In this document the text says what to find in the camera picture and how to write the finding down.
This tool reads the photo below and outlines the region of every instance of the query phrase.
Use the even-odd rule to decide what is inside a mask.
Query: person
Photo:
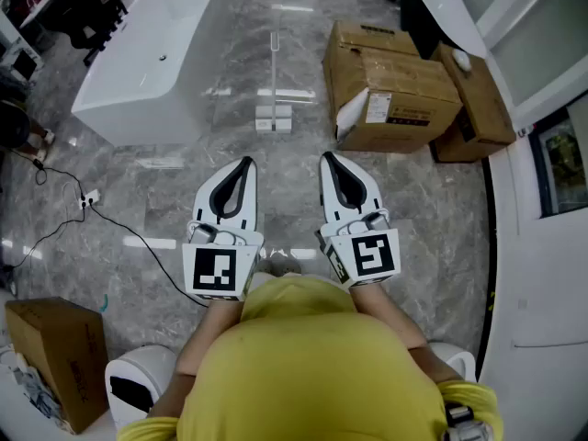
[[[245,302],[214,300],[169,387],[118,441],[442,439],[445,403],[502,441],[494,392],[462,380],[380,284],[255,273]]]
[[[44,144],[51,145],[55,140],[55,134],[51,130],[43,129],[17,103],[6,99],[0,99],[0,119],[0,145],[23,153],[30,160],[45,160],[47,150]],[[41,138],[40,148],[33,147],[28,142],[31,134]]]

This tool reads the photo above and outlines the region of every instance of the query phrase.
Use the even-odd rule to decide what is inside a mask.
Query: yellow shirt
[[[435,385],[342,290],[282,277],[252,292],[242,322],[210,348],[179,420],[141,420],[119,441],[434,441],[447,429],[444,401],[471,407],[502,441],[491,389]]]

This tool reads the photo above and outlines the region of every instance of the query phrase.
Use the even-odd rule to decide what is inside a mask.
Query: black office chair
[[[121,14],[128,14],[121,0],[108,0],[104,4],[101,0],[54,0],[41,22],[47,29],[67,34],[76,49],[89,49],[84,57],[84,65],[88,67],[122,23]],[[95,34],[87,37],[86,27]]]

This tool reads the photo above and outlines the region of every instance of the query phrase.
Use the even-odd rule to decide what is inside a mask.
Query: yellow sleeve
[[[168,441],[175,439],[177,418],[145,418],[128,424],[117,434],[117,441]]]
[[[449,380],[441,382],[437,387],[445,402],[453,401],[470,407],[476,420],[492,427],[494,440],[503,441],[503,419],[498,412],[498,401],[494,390],[465,380]]]

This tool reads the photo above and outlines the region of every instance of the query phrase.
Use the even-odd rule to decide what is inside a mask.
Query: window
[[[588,95],[539,121],[529,141],[543,217],[588,206]]]

